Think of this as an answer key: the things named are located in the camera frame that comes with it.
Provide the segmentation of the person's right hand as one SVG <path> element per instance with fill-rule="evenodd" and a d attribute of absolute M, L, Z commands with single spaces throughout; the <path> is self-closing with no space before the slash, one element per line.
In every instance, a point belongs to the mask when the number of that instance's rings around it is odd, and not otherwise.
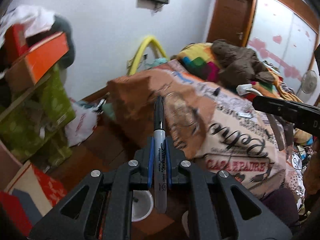
<path fill-rule="evenodd" d="M 303 184 L 305 187 L 305 195 L 311 196 L 319 191 L 319 139 L 312 145 L 313 155 L 307 165 L 306 171 L 303 174 Z"/>

